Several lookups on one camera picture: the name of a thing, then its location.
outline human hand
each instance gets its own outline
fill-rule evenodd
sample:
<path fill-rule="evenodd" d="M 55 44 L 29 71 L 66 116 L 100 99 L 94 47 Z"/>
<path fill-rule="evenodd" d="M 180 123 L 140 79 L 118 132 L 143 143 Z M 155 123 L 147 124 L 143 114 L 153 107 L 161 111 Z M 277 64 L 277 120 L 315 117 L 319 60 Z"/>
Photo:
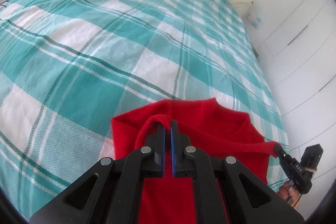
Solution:
<path fill-rule="evenodd" d="M 279 192 L 277 192 L 278 196 L 282 199 L 288 198 L 290 196 L 292 198 L 291 202 L 289 203 L 290 206 L 294 207 L 295 210 L 299 208 L 300 202 L 297 202 L 300 198 L 300 193 L 296 190 L 293 186 L 290 186 L 288 189 L 289 181 L 286 181 L 280 188 Z"/>

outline cable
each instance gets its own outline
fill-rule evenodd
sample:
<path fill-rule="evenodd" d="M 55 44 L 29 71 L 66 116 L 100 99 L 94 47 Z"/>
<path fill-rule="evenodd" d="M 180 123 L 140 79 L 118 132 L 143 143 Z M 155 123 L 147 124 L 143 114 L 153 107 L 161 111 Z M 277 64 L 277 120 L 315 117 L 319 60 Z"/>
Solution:
<path fill-rule="evenodd" d="M 302 197 L 302 194 L 300 195 L 299 199 L 296 201 L 296 203 L 294 204 L 293 208 L 296 206 L 296 204 L 299 202 L 300 198 Z"/>

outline metal screw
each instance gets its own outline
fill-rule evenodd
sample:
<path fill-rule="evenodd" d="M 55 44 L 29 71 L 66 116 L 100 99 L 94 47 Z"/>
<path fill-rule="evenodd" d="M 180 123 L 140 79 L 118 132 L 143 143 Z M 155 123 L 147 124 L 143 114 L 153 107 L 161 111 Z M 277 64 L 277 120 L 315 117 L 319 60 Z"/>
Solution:
<path fill-rule="evenodd" d="M 196 151 L 196 148 L 194 146 L 187 146 L 185 148 L 185 150 L 188 152 L 188 153 L 194 153 Z"/>
<path fill-rule="evenodd" d="M 235 157 L 232 157 L 232 156 L 228 156 L 228 157 L 226 157 L 225 160 L 226 160 L 226 162 L 227 162 L 228 164 L 235 164 L 236 161 L 237 161 L 236 158 L 235 158 Z"/>
<path fill-rule="evenodd" d="M 149 153 L 149 152 L 151 152 L 152 151 L 152 149 L 149 147 L 149 146 L 143 146 L 142 148 L 141 148 L 141 152 L 142 153 Z"/>
<path fill-rule="evenodd" d="M 108 158 L 108 157 L 102 158 L 102 159 L 100 160 L 100 163 L 101 163 L 102 165 L 109 165 L 111 162 L 112 162 L 111 159 Z"/>

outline red garment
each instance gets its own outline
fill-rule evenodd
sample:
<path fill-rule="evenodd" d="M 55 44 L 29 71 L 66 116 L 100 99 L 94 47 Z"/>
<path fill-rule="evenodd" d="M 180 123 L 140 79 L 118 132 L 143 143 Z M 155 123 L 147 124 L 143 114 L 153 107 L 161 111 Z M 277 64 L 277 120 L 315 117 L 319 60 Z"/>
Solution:
<path fill-rule="evenodd" d="M 170 129 L 178 122 L 179 132 L 209 156 L 233 155 L 266 181 L 269 156 L 276 157 L 275 142 L 264 142 L 245 112 L 219 105 L 215 98 L 203 101 L 162 100 L 112 119 L 115 157 L 126 157 L 145 144 L 157 122 Z M 194 192 L 191 178 L 172 177 L 171 157 L 166 151 L 165 176 L 145 179 L 140 207 L 140 224 L 195 224 Z"/>

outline plaid bedsheet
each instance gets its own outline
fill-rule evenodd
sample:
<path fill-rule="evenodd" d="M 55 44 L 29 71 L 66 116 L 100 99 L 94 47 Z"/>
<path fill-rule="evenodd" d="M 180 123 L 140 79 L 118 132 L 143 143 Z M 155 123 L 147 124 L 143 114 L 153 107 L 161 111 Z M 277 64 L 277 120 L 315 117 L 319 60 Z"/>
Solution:
<path fill-rule="evenodd" d="M 242 20 L 226 0 L 0 0 L 0 186 L 29 218 L 101 157 L 110 119 L 216 97 L 288 148 Z M 268 182 L 284 181 L 271 158 Z"/>

